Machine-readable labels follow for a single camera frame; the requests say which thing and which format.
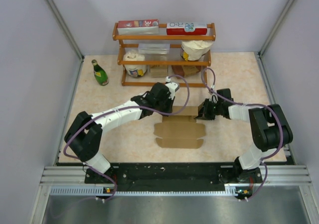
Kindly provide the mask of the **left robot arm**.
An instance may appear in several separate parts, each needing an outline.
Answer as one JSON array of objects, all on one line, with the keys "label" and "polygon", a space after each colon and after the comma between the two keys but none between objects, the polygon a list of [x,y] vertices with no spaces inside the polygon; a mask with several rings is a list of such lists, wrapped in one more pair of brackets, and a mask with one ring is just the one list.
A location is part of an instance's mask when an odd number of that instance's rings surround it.
[{"label": "left robot arm", "polygon": [[66,132],[64,141],[81,162],[96,170],[95,175],[101,182],[109,182],[113,170],[99,151],[102,136],[127,122],[150,116],[154,111],[172,113],[178,89],[179,85],[175,82],[157,82],[150,91],[134,96],[115,108],[94,114],[80,112]]}]

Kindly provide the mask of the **brown cardboard box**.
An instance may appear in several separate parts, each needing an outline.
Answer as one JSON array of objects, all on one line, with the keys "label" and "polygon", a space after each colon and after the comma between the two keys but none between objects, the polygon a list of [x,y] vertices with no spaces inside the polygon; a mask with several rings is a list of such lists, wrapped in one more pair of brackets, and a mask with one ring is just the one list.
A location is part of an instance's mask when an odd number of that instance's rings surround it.
[{"label": "brown cardboard box", "polygon": [[205,125],[196,122],[197,106],[185,109],[170,116],[163,116],[160,123],[154,125],[156,143],[161,148],[199,149],[206,136]]}]

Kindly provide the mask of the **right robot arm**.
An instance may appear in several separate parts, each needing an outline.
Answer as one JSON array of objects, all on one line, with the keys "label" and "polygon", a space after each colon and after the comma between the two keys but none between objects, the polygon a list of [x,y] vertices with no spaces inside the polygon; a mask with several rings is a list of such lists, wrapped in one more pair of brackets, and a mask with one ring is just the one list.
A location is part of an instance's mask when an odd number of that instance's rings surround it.
[{"label": "right robot arm", "polygon": [[228,179],[246,181],[256,173],[261,161],[276,155],[284,145],[293,141],[293,132],[279,104],[236,103],[230,89],[220,89],[198,106],[196,119],[214,120],[218,115],[248,122],[253,139],[249,149],[235,159]]}]

